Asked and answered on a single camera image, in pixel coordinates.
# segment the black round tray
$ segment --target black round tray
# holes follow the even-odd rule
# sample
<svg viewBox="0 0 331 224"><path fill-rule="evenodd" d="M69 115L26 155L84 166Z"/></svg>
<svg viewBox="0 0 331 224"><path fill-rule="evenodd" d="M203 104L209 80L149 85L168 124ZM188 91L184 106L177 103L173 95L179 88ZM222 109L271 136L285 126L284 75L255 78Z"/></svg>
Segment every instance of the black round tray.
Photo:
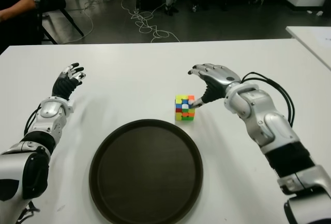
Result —
<svg viewBox="0 0 331 224"><path fill-rule="evenodd" d="M116 224L170 224L197 200L202 160L192 139L159 120L111 133L94 155L89 188L100 213Z"/></svg>

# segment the person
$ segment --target person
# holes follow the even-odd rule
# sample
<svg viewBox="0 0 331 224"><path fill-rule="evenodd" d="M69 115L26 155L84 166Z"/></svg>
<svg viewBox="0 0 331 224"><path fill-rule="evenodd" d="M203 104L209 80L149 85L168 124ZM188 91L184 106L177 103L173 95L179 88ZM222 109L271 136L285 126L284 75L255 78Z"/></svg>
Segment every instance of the person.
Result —
<svg viewBox="0 0 331 224"><path fill-rule="evenodd" d="M0 54L11 45L37 43L34 0L0 0Z"/></svg>

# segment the chair leg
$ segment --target chair leg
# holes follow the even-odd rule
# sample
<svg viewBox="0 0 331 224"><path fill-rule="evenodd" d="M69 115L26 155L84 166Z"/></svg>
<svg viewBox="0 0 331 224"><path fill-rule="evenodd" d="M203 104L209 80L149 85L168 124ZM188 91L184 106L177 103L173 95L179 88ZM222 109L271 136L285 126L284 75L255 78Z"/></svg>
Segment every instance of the chair leg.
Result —
<svg viewBox="0 0 331 224"><path fill-rule="evenodd" d="M46 35L46 37L53 43L53 44L57 44L56 41L53 39L53 37L46 31L46 29L41 26L42 28L42 32Z"/></svg>
<svg viewBox="0 0 331 224"><path fill-rule="evenodd" d="M73 18L70 16L70 14L68 14L67 11L65 11L64 9L60 9L60 11L63 13L63 15L68 19L68 21L70 21L70 23L76 28L76 30L78 31L78 33L80 33L80 35L83 37L84 34L83 32L79 29L79 27L76 25L76 23L73 21Z"/></svg>

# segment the yellow square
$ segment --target yellow square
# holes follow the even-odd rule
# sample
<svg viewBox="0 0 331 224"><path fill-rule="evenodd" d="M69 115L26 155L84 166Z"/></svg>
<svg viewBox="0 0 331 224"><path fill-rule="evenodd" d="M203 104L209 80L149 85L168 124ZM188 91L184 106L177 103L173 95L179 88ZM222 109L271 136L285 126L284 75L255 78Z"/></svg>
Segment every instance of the yellow square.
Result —
<svg viewBox="0 0 331 224"><path fill-rule="evenodd" d="M176 121L182 120L182 113L176 113Z"/></svg>

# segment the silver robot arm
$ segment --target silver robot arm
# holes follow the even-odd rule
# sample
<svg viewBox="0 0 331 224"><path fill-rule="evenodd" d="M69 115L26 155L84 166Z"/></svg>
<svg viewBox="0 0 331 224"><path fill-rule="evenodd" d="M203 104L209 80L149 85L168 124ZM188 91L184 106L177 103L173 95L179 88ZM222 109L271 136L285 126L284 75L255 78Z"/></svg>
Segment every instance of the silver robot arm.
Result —
<svg viewBox="0 0 331 224"><path fill-rule="evenodd" d="M207 84L192 107L224 98L225 107L245 122L249 136L278 174L283 193L295 195L284 205L289 223L331 223L331 178L312 161L270 95L257 85L240 83L240 77L225 66L195 65L188 73Z"/></svg>
<svg viewBox="0 0 331 224"><path fill-rule="evenodd" d="M51 155L73 113L69 97L85 78L84 68L78 66L72 64L61 72L52 96L35 111L36 121L31 129L26 128L24 138L0 154L0 224L20 223L26 214L38 211L31 200L47 188Z"/></svg>

